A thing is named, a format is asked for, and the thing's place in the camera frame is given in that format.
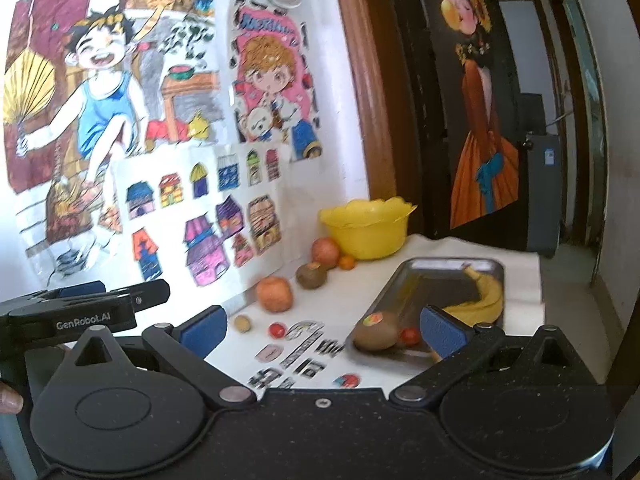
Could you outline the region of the person's left hand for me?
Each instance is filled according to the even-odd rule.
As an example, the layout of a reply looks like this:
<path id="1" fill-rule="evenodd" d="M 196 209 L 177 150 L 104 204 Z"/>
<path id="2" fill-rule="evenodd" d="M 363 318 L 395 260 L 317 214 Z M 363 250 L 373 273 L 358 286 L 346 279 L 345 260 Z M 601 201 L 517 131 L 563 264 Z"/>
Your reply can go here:
<path id="1" fill-rule="evenodd" d="M 0 382 L 0 413 L 10 415 L 20 414 L 23 406 L 23 397 L 4 382 Z"/>

